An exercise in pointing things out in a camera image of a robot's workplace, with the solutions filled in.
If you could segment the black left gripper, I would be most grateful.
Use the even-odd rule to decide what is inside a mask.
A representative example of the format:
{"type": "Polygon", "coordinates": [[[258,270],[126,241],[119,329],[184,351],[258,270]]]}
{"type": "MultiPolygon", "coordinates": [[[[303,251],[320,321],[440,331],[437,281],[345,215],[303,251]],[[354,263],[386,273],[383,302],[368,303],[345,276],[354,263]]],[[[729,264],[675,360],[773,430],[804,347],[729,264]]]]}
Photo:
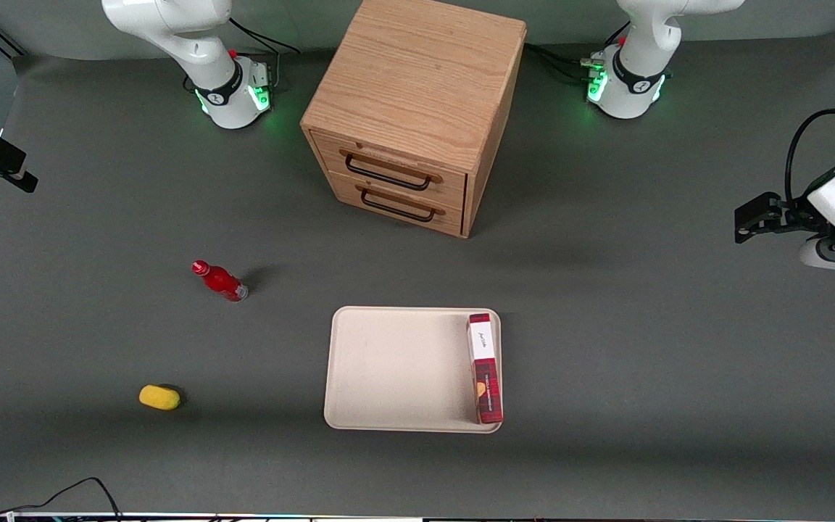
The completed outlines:
{"type": "Polygon", "coordinates": [[[775,192],[765,192],[751,201],[751,206],[739,206],[734,211],[734,241],[742,244],[755,235],[763,218],[782,218],[778,233],[810,232],[826,234],[828,221],[817,211],[805,195],[783,201],[775,192]]]}

